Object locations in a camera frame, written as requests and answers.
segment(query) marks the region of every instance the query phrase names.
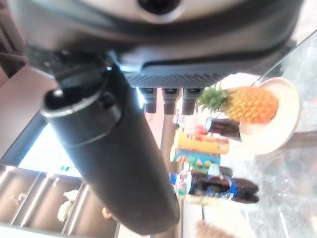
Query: wall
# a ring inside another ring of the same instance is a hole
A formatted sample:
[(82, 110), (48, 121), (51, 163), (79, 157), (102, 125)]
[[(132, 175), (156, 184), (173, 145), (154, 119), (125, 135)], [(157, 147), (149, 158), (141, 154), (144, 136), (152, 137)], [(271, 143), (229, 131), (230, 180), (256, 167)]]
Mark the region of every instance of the wall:
[(25, 66), (0, 87), (0, 158), (39, 110), (54, 80)]

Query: black nozzle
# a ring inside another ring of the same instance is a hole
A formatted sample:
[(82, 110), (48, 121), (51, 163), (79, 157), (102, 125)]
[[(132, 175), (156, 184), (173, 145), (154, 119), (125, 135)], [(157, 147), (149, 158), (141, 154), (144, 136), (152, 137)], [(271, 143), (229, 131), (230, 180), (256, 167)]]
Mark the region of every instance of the black nozzle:
[(156, 88), (140, 88), (145, 99), (145, 109), (147, 113), (157, 112), (157, 89)]
[(164, 114), (173, 115), (175, 113), (175, 103), (179, 95), (178, 88), (163, 88)]
[(155, 15), (164, 15), (175, 10), (180, 0), (139, 0), (140, 6)]

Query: bottle cap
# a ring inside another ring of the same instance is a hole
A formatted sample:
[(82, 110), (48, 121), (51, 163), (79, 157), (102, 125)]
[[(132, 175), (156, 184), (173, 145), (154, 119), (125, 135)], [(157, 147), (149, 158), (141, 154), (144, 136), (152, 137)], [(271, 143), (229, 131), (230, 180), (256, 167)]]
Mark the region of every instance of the bottle cap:
[(177, 173), (170, 173), (169, 174), (169, 179), (170, 179), (172, 185), (176, 185)]

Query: plastic bottle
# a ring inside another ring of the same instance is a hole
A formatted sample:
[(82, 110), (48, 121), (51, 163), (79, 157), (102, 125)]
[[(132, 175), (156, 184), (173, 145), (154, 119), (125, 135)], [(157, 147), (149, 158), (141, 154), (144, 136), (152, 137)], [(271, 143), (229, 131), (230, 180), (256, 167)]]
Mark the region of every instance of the plastic bottle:
[(242, 178), (204, 174), (199, 171), (182, 171), (170, 174), (170, 180), (179, 196), (187, 194), (223, 198), (241, 203), (256, 203), (259, 187)]

